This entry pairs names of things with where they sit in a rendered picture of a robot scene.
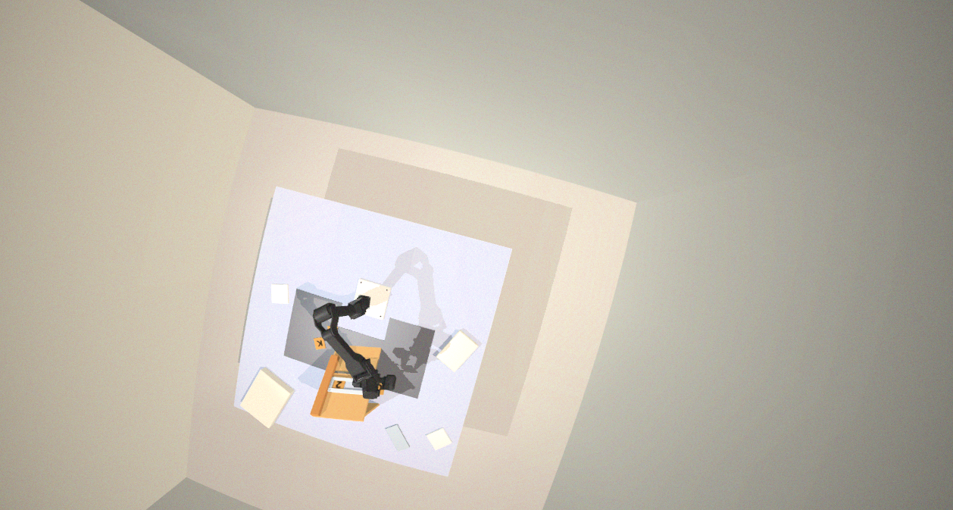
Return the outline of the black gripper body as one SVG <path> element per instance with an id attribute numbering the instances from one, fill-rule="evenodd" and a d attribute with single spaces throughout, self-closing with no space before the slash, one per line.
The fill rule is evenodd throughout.
<path id="1" fill-rule="evenodd" d="M 380 382 L 381 382 L 382 386 L 384 386 L 386 390 L 395 390 L 395 382 L 397 377 L 394 374 L 387 374 L 387 376 L 385 377 L 380 377 L 380 374 L 378 374 L 377 369 L 376 371 L 377 371 L 377 375 L 375 378 L 376 378 L 377 384 L 380 385 Z M 362 383 L 355 382 L 354 380 L 352 380 L 352 386 L 361 388 Z"/>

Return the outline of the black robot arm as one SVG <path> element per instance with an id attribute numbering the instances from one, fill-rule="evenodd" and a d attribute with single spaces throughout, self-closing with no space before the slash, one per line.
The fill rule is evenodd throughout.
<path id="1" fill-rule="evenodd" d="M 358 295 L 358 298 L 353 302 L 348 302 L 348 305 L 345 306 L 336 307 L 335 304 L 327 303 L 326 305 L 315 308 L 313 319 L 314 326 L 321 332 L 323 340 L 329 343 L 345 362 L 345 368 L 352 376 L 352 379 L 355 382 L 362 383 L 363 398 L 377 399 L 378 396 L 380 396 L 380 390 L 378 390 L 378 384 L 375 378 L 377 375 L 376 369 L 373 368 L 369 358 L 366 359 L 363 355 L 352 351 L 351 347 L 348 346 L 342 336 L 339 335 L 339 329 L 337 329 L 340 317 L 348 315 L 351 319 L 360 318 L 366 314 L 366 310 L 369 309 L 369 307 L 370 297 Z M 327 319 L 331 319 L 331 328 L 325 330 L 322 326 L 322 322 Z M 356 374 L 361 374 L 361 376 L 356 377 Z"/>

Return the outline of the pale yellow board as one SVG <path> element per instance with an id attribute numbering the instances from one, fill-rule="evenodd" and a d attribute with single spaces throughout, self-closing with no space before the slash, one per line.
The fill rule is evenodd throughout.
<path id="1" fill-rule="evenodd" d="M 355 353 L 369 358 L 373 368 L 377 369 L 381 348 L 348 346 Z M 362 388 L 352 386 L 352 376 L 345 368 L 345 362 L 339 357 L 339 353 L 335 351 L 335 355 L 331 355 L 328 362 L 310 415 L 316 418 L 364 422 L 364 417 L 380 404 L 368 403 L 369 399 L 363 398 Z M 332 388 L 335 380 L 345 381 L 344 388 Z"/>

